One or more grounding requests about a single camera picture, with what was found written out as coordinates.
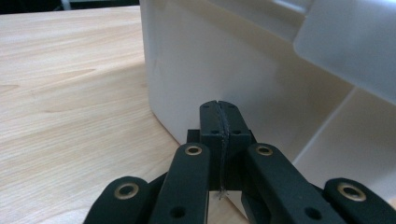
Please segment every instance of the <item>metal rivet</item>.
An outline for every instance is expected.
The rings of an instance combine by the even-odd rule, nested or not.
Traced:
[[[185,152],[187,155],[196,156],[201,154],[202,149],[200,147],[191,146],[191,147],[187,147]]]
[[[119,185],[114,191],[114,196],[120,200],[127,200],[133,198],[139,191],[139,186],[136,183],[125,183]]]
[[[263,156],[271,156],[273,154],[273,150],[269,147],[265,146],[257,146],[256,147],[257,153]]]
[[[349,200],[363,202],[366,200],[366,194],[361,189],[348,183],[341,183],[337,187],[338,191]]]

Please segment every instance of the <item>wood grain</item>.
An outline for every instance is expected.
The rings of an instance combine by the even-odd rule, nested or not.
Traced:
[[[169,168],[139,7],[6,15],[0,30],[0,223],[81,223],[112,180]],[[211,198],[209,223],[246,223]]]

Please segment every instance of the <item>wooden table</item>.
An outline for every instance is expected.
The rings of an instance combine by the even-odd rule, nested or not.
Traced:
[[[0,223],[81,223],[112,180],[167,171],[139,7],[0,16],[0,33]],[[213,194],[208,219],[247,223]]]

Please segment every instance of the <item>circular hole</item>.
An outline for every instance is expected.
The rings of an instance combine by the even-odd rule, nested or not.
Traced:
[[[366,200],[366,194],[355,186],[348,183],[341,183],[337,187],[338,191],[349,200],[363,202]]]
[[[170,214],[171,214],[171,217],[173,217],[173,218],[181,218],[181,217],[186,216],[186,209],[184,207],[180,207],[180,206],[174,207],[174,208],[172,208]]]
[[[114,196],[120,200],[127,200],[133,198],[138,191],[139,186],[136,183],[121,184],[114,191]]]
[[[315,209],[313,207],[306,207],[305,208],[305,214],[308,217],[310,217],[310,218],[312,218],[314,220],[320,220],[321,219],[321,213],[317,209]]]
[[[185,152],[187,155],[196,156],[201,154],[202,149],[200,147],[187,147]]]
[[[269,147],[265,146],[258,146],[256,147],[257,153],[263,156],[271,156],[273,154],[273,150]]]

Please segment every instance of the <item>translucent plastic container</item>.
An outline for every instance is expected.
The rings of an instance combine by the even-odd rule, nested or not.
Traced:
[[[179,143],[199,105],[239,107],[313,184],[396,198],[396,3],[142,0],[149,103]]]

